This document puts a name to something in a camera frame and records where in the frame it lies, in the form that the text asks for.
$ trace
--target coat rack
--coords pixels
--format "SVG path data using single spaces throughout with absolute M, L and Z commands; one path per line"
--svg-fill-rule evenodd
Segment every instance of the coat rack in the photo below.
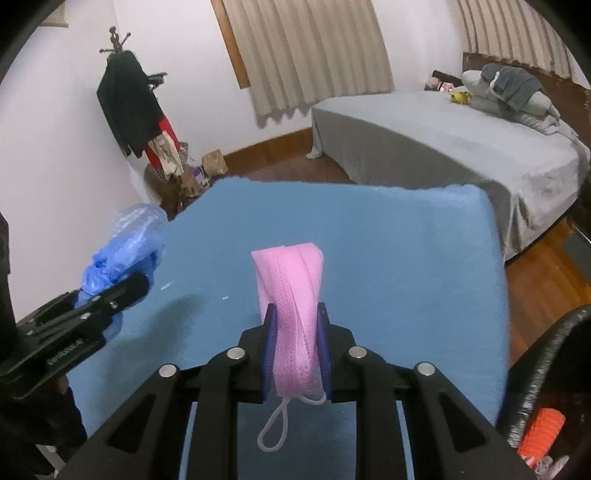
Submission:
M 111 27 L 109 29 L 109 32 L 111 33 L 111 44 L 113 45 L 113 48 L 102 48 L 99 50 L 99 53 L 105 53 L 105 52 L 121 53 L 121 52 L 123 52 L 123 45 L 125 44 L 127 39 L 131 36 L 131 33 L 127 32 L 127 35 L 125 36 L 123 41 L 119 42 L 119 34 L 117 33 L 117 28 Z

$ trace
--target pleated curtain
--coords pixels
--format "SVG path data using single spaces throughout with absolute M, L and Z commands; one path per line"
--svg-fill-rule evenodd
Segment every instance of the pleated curtain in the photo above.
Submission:
M 465 52 L 572 77 L 566 45 L 525 0 L 455 0 L 453 6 Z
M 391 92 L 371 0 L 224 0 L 258 115 Z

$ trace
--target picture frame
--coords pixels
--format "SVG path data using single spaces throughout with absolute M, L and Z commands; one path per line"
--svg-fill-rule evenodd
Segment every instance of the picture frame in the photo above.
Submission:
M 64 2 L 57 7 L 57 9 L 41 23 L 41 26 L 67 28 L 69 25 L 66 21 L 66 3 Z

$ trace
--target blue glove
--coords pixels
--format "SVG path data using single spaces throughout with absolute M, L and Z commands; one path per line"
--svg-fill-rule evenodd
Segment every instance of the blue glove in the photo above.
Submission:
M 111 240 L 93 255 L 92 265 L 82 274 L 82 288 L 75 307 L 84 305 L 134 272 L 143 273 L 151 287 L 154 270 L 164 252 L 163 226 L 166 223 L 166 213 L 148 203 L 123 210 L 113 225 Z M 115 315 L 103 332 L 107 342 L 121 331 L 122 318 L 122 313 Z

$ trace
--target gray bed sheet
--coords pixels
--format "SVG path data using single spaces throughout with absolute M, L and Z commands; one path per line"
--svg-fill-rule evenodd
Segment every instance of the gray bed sheet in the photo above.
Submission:
M 582 142 L 451 103 L 440 92 L 332 98 L 313 107 L 312 124 L 309 158 L 328 155 L 357 183 L 483 188 L 505 260 L 560 218 L 589 171 Z

